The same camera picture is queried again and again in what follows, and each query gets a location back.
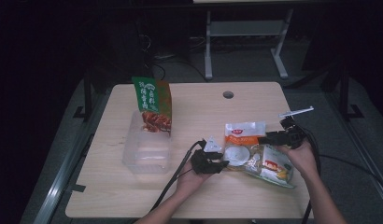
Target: packaged food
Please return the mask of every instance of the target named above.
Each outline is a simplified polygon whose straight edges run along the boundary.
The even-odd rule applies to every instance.
[[[265,122],[228,123],[225,126],[223,159],[231,170],[244,170],[244,164],[258,149],[258,137],[265,135]]]
[[[172,99],[168,82],[148,77],[133,77],[143,130],[171,133]]]
[[[289,184],[293,165],[288,157],[270,145],[260,145],[258,137],[265,136],[265,123],[245,122],[226,124],[223,159],[228,168],[242,171],[276,185]]]
[[[289,183],[293,169],[285,154],[273,146],[260,145],[259,150],[245,164],[244,172],[285,188],[294,188]]]
[[[135,175],[169,170],[172,101],[167,82],[133,77],[138,108],[132,115],[122,161]]]

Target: clear plastic container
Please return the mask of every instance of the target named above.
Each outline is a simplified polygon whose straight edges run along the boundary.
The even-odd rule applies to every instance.
[[[136,175],[164,175],[169,169],[171,138],[165,132],[146,132],[142,130],[143,125],[141,113],[135,111],[122,162]]]

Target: wire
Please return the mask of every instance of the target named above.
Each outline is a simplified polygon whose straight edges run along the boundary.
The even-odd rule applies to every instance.
[[[302,132],[305,133],[305,136],[306,136],[306,138],[308,139],[308,142],[311,145],[311,148],[312,148],[312,151],[313,151],[313,156],[314,156],[314,159],[315,159],[316,165],[317,165],[317,171],[318,171],[318,174],[320,175],[319,149],[318,149],[317,141],[316,141],[316,138],[315,138],[314,134],[312,132],[310,132],[308,129],[300,126],[296,122],[293,122],[292,124],[297,126],[299,129],[302,130]],[[308,217],[310,216],[310,213],[311,213],[311,210],[312,210],[312,206],[311,206],[311,200],[310,200],[310,201],[308,201],[307,208],[305,209],[305,215],[303,216],[303,219],[302,219],[302,223],[303,224],[307,223]]]
[[[163,76],[160,78],[160,80],[164,80],[165,75],[166,75],[166,73],[165,73],[165,69],[164,69],[163,67],[159,66],[159,65],[156,64],[156,63],[153,63],[152,66],[159,67],[159,68],[161,68],[161,69],[163,70]]]
[[[142,51],[144,51],[144,52],[148,51],[148,49],[151,46],[151,39],[150,39],[150,37],[148,35],[139,35],[139,37],[146,38],[148,40],[147,41],[148,45],[146,47],[142,48]]]
[[[223,37],[211,44],[211,52],[215,54],[229,54],[241,50],[243,47],[244,45],[239,41],[239,38],[234,36]]]
[[[193,39],[202,39],[202,40],[200,42],[194,44],[193,46],[190,46],[190,52],[193,52],[194,50],[203,47],[205,42],[206,42],[206,38],[202,37],[202,36],[201,37],[195,37]]]
[[[204,74],[201,73],[200,70],[198,70],[198,68],[195,67],[194,65],[192,65],[191,63],[182,62],[182,61],[175,61],[175,62],[161,62],[161,63],[184,63],[184,64],[186,64],[186,65],[188,65],[188,66],[194,68],[194,70],[197,71],[197,73],[198,73],[198,74],[199,74],[205,81],[207,81],[207,80],[206,80],[206,77],[204,76]]]
[[[200,145],[200,146],[201,146],[201,143],[202,143],[202,141],[195,142],[195,143],[191,146],[191,148],[186,152],[185,157],[183,158],[182,162],[181,162],[180,165],[178,166],[177,170],[174,172],[174,175],[171,177],[171,179],[169,180],[169,182],[167,183],[167,185],[166,185],[165,188],[163,189],[162,194],[161,194],[160,197],[157,199],[156,203],[153,205],[153,207],[151,207],[150,212],[153,211],[157,206],[159,206],[159,204],[160,204],[160,202],[163,200],[163,197],[165,196],[166,192],[169,190],[169,188],[171,188],[172,184],[174,184],[174,182],[177,180],[180,171],[182,170],[183,166],[185,166],[186,161],[188,161],[188,158],[189,158],[190,155],[192,154],[192,150],[193,150],[193,149],[195,148],[195,146],[197,146],[197,145]]]
[[[359,164],[351,162],[351,161],[346,161],[346,160],[343,160],[343,159],[340,159],[340,158],[336,158],[334,156],[329,156],[329,155],[324,155],[324,154],[321,154],[320,156],[323,157],[323,158],[328,158],[328,159],[332,159],[332,160],[335,160],[335,161],[341,161],[343,163],[351,165],[351,166],[353,166],[353,167],[355,167],[355,168],[357,168],[357,169],[367,173],[368,175],[373,177],[378,182],[378,184],[381,186],[381,188],[383,188],[383,181],[380,178],[378,178],[374,173],[372,173],[368,169],[364,168],[363,166],[360,166]]]
[[[179,176],[177,177],[177,179],[179,179],[181,176],[185,175],[186,173],[188,173],[188,172],[190,172],[190,171],[192,171],[192,168],[191,168],[190,170],[188,170],[188,171],[185,171],[185,173],[179,175]]]

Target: snack bag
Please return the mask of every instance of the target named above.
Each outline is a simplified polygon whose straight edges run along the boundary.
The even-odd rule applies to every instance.
[[[231,170],[244,170],[244,164],[257,151],[258,137],[265,136],[265,122],[228,123],[225,126],[223,159]]]
[[[143,130],[171,134],[172,99],[169,84],[148,77],[133,77]]]
[[[285,188],[293,175],[293,165],[288,157],[270,145],[261,145],[245,165],[247,174],[264,179]]]
[[[265,123],[246,122],[226,124],[223,159],[230,170],[242,171],[285,188],[293,175],[288,157],[270,145],[260,145],[258,137],[265,136]]]

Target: table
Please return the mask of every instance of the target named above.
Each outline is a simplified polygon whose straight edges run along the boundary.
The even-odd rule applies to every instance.
[[[167,175],[133,175],[121,162],[131,116],[137,110],[134,85],[116,86],[108,100],[78,177],[83,192],[73,191],[69,217],[142,217],[156,202],[189,147],[212,135],[224,145],[229,122],[266,122],[266,131],[282,130],[278,114],[289,111],[275,82],[170,84],[173,100],[171,168]],[[225,91],[234,94],[223,97]],[[173,218],[301,218],[309,196],[295,172],[295,189],[285,189],[240,172],[209,178]],[[174,191],[168,190],[166,197]]]

